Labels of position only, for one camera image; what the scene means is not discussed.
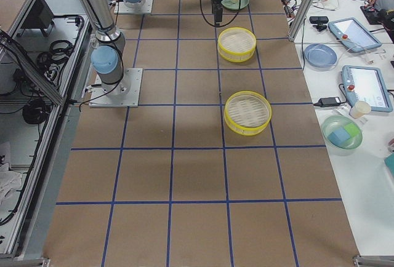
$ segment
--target blue sponge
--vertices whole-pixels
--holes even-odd
[[[349,140],[351,136],[343,127],[339,127],[338,129],[330,133],[327,138],[335,146],[341,146],[342,143]]]

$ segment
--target electronic device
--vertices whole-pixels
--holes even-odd
[[[328,18],[327,16],[310,16],[309,22],[317,29],[317,31],[322,32],[327,29]]]
[[[380,17],[379,12],[371,6],[361,6],[361,11],[363,12],[365,18],[367,19],[368,23],[371,25],[378,25],[380,24]]]
[[[310,16],[309,22],[311,24],[327,24],[328,18],[327,16]]]
[[[393,111],[380,69],[345,65],[342,68],[342,81],[351,106],[357,101],[365,101],[373,111]]]
[[[346,18],[328,23],[333,35],[353,52],[362,52],[380,47],[382,43],[355,18]]]

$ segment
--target floor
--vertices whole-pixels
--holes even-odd
[[[52,266],[352,266],[358,251],[280,1],[251,0],[233,22],[258,39],[240,64],[218,56],[222,29],[204,23],[198,0],[154,0],[152,15],[118,25],[125,66],[144,68],[140,106],[82,109],[44,249]],[[272,105],[257,136],[223,121],[239,90]]]

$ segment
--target paper cup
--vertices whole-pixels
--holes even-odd
[[[371,106],[365,101],[357,101],[355,105],[350,109],[350,116],[352,118],[360,118],[365,114],[371,112]]]

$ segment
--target power adapter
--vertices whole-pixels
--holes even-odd
[[[328,97],[328,98],[320,98],[313,106],[317,107],[336,107],[344,102],[340,101],[339,97]]]
[[[25,72],[19,68],[15,70],[14,74],[12,75],[12,78],[16,83],[23,83],[28,81]]]

